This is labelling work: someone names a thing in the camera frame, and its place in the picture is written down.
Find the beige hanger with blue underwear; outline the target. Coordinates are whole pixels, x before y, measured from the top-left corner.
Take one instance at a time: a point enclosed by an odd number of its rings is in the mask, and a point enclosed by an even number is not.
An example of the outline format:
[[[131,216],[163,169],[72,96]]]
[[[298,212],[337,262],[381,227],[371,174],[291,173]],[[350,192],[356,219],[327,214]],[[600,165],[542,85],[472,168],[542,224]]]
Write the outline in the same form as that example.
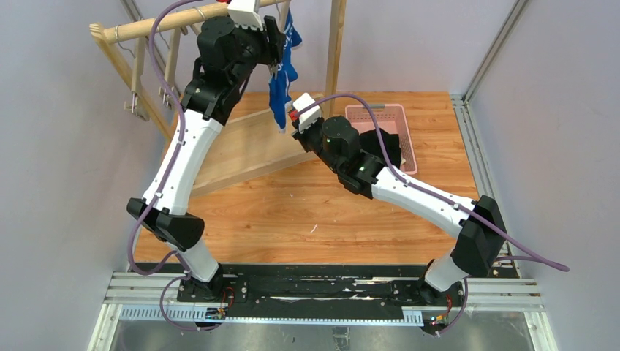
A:
[[[278,29],[282,35],[282,45],[281,45],[282,54],[285,54],[285,48],[286,48],[286,22],[287,22],[287,16],[290,10],[290,2],[291,2],[290,0],[287,0],[287,1],[275,3],[276,11],[278,12]],[[283,60],[284,58],[281,58],[277,64],[269,66],[269,73],[270,73],[271,80],[276,78],[279,70],[281,69],[283,65]]]

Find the blue underwear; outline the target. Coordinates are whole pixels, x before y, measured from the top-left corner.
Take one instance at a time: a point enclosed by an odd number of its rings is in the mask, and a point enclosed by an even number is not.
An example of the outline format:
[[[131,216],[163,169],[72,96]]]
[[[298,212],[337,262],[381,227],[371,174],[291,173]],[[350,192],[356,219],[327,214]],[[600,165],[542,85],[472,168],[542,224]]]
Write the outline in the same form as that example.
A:
[[[284,134],[287,123],[287,108],[292,103],[290,85],[298,79],[298,72],[292,64],[292,51],[302,44],[302,38],[294,27],[291,12],[287,11],[285,26],[284,55],[277,65],[276,71],[271,74],[269,87],[269,108],[279,133]]]

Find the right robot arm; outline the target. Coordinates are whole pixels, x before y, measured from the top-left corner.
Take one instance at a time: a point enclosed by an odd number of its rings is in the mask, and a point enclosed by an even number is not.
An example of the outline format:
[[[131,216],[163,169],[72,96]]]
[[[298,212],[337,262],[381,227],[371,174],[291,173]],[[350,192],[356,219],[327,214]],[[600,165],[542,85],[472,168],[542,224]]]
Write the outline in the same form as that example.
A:
[[[479,200],[443,192],[392,170],[379,156],[367,152],[360,135],[343,116],[307,122],[292,121],[293,138],[337,175],[353,194],[397,205],[418,215],[456,239],[455,246],[429,263],[421,289],[442,293],[466,277],[483,278],[492,269],[505,239],[505,225],[495,199]]]

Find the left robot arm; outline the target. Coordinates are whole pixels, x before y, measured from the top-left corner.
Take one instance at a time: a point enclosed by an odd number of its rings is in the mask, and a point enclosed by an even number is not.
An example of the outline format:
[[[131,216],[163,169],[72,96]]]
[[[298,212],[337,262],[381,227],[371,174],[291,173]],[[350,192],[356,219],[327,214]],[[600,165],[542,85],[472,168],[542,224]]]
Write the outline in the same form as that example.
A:
[[[257,65],[279,64],[284,43],[285,35],[270,15],[258,27],[243,26],[229,15],[201,25],[200,55],[182,96],[175,140],[144,195],[126,206],[181,258],[190,281],[209,298],[222,291],[223,268],[202,240],[204,221],[188,212],[192,187],[209,148],[241,100],[244,83]]]

